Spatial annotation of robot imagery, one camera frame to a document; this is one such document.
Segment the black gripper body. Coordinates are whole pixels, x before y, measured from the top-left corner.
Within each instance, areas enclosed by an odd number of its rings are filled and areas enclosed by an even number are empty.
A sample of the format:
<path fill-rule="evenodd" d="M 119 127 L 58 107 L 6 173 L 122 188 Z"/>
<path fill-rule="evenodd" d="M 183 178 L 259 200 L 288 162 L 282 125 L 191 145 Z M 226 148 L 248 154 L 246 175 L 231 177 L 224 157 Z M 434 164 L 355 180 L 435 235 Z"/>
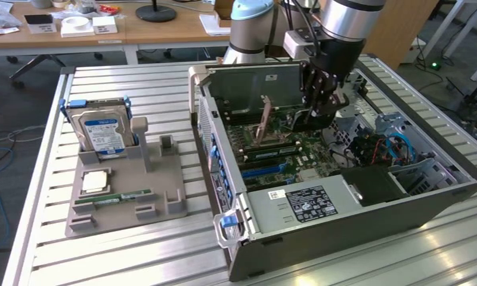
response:
<path fill-rule="evenodd" d="M 319 42 L 319 52 L 310 59 L 311 65 L 331 76 L 336 76 L 338 81 L 343 82 L 354 69 L 364 47 L 366 39 L 356 42 L 335 38 L 326 39 Z"/>

